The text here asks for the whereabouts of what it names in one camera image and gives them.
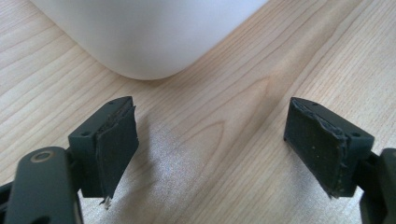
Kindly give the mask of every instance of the black bracket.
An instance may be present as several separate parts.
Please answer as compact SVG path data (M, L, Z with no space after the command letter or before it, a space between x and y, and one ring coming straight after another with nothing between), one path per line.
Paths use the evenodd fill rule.
M374 138L326 107L291 98L284 140L331 197L361 198L363 223L396 223L396 149L376 156Z
M77 192L112 198L139 145L132 97L110 101L69 135L70 148L24 156L0 187L0 223L82 223Z

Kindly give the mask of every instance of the wood grain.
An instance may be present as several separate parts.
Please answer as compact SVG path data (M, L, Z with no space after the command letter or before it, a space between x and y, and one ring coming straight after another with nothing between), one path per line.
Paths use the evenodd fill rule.
M358 190L330 200L283 142L291 96L396 147L396 2L270 0L195 64L119 76L32 3L0 3L0 184L18 160L132 95L141 145L108 211L86 223L360 223Z

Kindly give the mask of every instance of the metal screw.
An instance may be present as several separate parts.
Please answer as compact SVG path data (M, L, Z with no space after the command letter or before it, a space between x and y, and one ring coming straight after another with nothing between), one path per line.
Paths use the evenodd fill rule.
M42 151L36 153L31 159L31 162L42 162L42 161L47 161L53 156L53 151L47 150L47 151Z

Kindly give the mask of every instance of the light wood surface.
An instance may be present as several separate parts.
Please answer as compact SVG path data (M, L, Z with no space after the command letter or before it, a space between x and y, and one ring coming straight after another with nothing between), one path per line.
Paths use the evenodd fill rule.
M396 1L270 0L179 74L119 76L32 3L0 2L0 184L18 160L132 95L140 147L108 211L86 223L360 223L329 199L282 135L291 96L396 147Z

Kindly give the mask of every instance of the white plastic container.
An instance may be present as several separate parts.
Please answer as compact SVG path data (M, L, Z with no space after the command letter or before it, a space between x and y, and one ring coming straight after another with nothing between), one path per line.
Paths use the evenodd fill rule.
M267 0L32 0L91 56L126 77L186 68Z

